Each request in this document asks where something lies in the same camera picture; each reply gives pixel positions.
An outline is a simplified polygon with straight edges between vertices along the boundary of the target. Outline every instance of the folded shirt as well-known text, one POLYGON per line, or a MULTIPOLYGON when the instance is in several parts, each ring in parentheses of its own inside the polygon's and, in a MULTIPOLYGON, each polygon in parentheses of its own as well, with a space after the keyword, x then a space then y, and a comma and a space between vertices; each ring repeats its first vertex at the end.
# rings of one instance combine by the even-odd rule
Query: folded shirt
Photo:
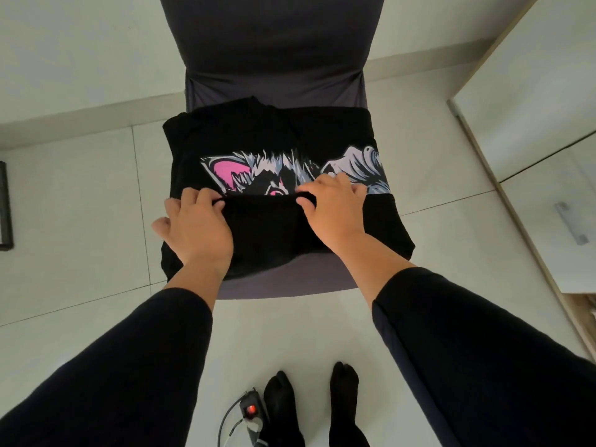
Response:
MULTIPOLYGON (((163 126, 172 150, 170 197, 185 187, 209 187, 226 201, 223 215, 234 237, 226 279, 242 278, 307 253, 331 253, 296 204, 296 187, 321 173, 345 172, 368 187, 367 233, 409 259, 414 244, 399 219, 364 108, 279 110, 256 98, 205 106, 163 126)), ((161 267, 168 280, 182 263, 166 245, 161 267)))

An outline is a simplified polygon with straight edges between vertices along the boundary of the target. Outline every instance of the shirt sleeve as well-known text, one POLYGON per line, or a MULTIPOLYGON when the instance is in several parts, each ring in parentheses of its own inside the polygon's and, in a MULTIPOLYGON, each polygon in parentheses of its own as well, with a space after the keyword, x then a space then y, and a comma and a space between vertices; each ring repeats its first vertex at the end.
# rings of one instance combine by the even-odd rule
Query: shirt sleeve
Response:
POLYGON ((385 285, 372 313, 443 446, 593 439, 594 364, 506 310, 429 270, 409 268, 385 285))
POLYGON ((161 290, 7 413, 0 443, 183 446, 212 320, 194 293, 161 290))

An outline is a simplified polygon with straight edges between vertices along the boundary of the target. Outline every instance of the person's left hand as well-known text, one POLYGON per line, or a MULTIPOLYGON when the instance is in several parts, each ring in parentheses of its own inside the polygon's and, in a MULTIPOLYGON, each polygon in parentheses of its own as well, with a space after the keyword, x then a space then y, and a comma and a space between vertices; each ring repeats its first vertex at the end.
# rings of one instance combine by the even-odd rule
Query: person's left hand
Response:
POLYGON ((228 271, 234 243, 232 232, 222 215, 225 202, 210 188, 197 191, 185 188, 181 199, 165 201, 168 217, 151 225, 186 265, 195 259, 213 263, 223 278, 228 271))

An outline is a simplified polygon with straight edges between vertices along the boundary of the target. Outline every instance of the foot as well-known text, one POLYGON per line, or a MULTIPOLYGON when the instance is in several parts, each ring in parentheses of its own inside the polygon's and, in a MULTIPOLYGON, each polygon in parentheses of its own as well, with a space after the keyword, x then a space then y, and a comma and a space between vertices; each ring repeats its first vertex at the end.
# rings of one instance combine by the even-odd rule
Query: foot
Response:
POLYGON ((332 394, 332 421, 356 422, 358 402, 358 374, 351 365, 338 362, 333 367, 330 383, 332 394))
POLYGON ((304 446, 304 437, 298 426, 294 388, 285 373, 279 371, 269 380, 263 399, 275 438, 270 444, 304 446))

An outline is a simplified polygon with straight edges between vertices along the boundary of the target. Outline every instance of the cabinet door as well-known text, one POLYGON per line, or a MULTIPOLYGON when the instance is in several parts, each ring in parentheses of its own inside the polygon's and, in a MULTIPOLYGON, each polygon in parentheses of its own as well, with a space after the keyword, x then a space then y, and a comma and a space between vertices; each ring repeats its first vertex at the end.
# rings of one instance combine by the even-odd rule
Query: cabinet door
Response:
POLYGON ((503 189, 563 293, 596 293, 596 135, 506 180, 503 189))

